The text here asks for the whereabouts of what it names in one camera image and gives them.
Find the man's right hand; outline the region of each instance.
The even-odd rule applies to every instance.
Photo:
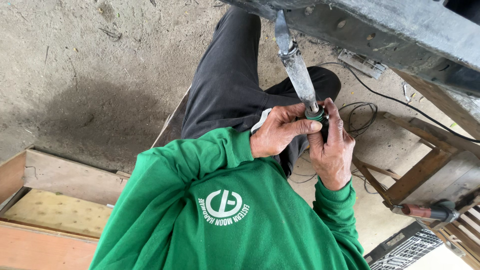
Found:
[[[324,186],[336,191],[344,187],[352,176],[350,163],[355,139],[343,128],[338,108],[331,98],[325,100],[324,107],[329,115],[328,139],[324,143],[320,132],[307,135],[310,142],[310,160]]]

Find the metal grate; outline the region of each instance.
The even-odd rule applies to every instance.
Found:
[[[431,231],[422,229],[387,255],[370,265],[372,270],[402,270],[443,242]]]

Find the fingernail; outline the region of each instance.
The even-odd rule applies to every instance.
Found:
[[[313,131],[321,130],[322,124],[320,122],[314,121],[311,123],[311,128]]]

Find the hand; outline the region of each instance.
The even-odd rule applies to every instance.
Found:
[[[309,134],[307,138],[313,168],[324,186],[335,191],[344,187],[352,176],[350,163],[355,139],[343,128],[343,121],[332,99],[327,98],[324,105],[329,115],[327,142],[324,143],[320,132]]]
[[[250,137],[252,157],[278,155],[295,136],[316,133],[322,128],[318,121],[303,119],[292,122],[297,116],[305,116],[303,103],[273,107],[260,129]]]

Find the man's left hand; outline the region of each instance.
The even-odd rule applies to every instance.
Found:
[[[295,136],[316,133],[322,128],[318,121],[303,119],[292,122],[297,116],[305,116],[303,103],[273,107],[260,129],[250,137],[252,157],[278,155]]]

